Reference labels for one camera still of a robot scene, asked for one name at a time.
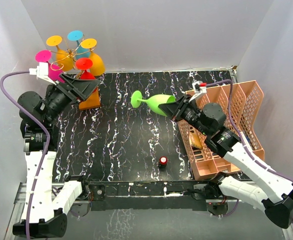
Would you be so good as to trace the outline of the red wine glass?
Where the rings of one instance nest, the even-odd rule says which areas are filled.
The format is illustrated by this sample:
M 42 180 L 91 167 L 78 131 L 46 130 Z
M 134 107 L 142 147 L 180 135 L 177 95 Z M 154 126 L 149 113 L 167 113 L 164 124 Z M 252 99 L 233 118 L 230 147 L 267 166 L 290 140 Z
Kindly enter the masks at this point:
M 75 62 L 75 66 L 80 73 L 76 75 L 76 79 L 79 80 L 95 80 L 95 76 L 90 72 L 90 68 L 93 66 L 93 62 L 90 58 L 82 57 Z

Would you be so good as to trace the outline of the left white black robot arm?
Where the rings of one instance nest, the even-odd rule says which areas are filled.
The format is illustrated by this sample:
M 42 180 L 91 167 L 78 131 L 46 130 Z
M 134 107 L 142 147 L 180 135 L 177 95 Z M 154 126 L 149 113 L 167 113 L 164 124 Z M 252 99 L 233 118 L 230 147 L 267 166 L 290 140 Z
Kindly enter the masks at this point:
M 45 97 L 24 92 L 17 100 L 22 119 L 20 130 L 27 166 L 24 209 L 12 233 L 31 239 L 61 238 L 67 230 L 67 214 L 77 199 L 86 199 L 90 187 L 83 175 L 68 176 L 52 197 L 53 167 L 58 151 L 59 129 L 54 121 L 69 105 L 86 101 L 101 83 L 79 80 L 62 73 L 63 82 L 47 86 Z

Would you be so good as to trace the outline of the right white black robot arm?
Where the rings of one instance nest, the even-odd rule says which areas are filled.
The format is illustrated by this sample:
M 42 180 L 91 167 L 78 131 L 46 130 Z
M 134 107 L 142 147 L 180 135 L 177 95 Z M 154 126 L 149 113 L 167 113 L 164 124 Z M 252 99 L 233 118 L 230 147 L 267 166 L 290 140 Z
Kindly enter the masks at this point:
M 225 127 L 227 116 L 217 103 L 207 103 L 202 109 L 185 95 L 158 107 L 172 120 L 184 120 L 203 133 L 204 143 L 215 154 L 234 164 L 255 186 L 240 182 L 226 173 L 217 174 L 209 186 L 214 198 L 230 196 L 260 209 L 282 229 L 293 224 L 293 180 L 277 173 L 257 157 L 240 132 Z

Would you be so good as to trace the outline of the green wine glass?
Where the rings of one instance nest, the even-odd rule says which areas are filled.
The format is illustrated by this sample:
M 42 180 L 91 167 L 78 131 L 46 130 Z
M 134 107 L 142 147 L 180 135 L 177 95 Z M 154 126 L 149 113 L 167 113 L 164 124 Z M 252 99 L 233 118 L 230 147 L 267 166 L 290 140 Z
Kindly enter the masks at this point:
M 176 98 L 173 95 L 167 94 L 156 94 L 148 99 L 143 99 L 142 93 L 139 90 L 136 90 L 130 99 L 133 108 L 138 108 L 142 103 L 146 103 L 154 113 L 165 117 L 167 115 L 159 108 L 159 105 L 174 103 L 175 101 Z

